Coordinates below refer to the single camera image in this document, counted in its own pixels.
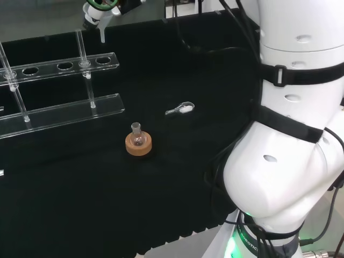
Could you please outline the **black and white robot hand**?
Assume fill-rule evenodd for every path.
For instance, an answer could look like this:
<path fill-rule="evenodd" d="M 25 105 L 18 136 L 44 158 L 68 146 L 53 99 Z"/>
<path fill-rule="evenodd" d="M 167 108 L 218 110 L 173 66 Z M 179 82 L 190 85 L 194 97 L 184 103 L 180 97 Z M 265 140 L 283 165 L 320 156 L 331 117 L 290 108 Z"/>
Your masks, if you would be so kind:
<path fill-rule="evenodd" d="M 83 5 L 83 27 L 105 29 L 113 17 L 122 16 L 141 6 L 143 0 L 87 0 Z"/>

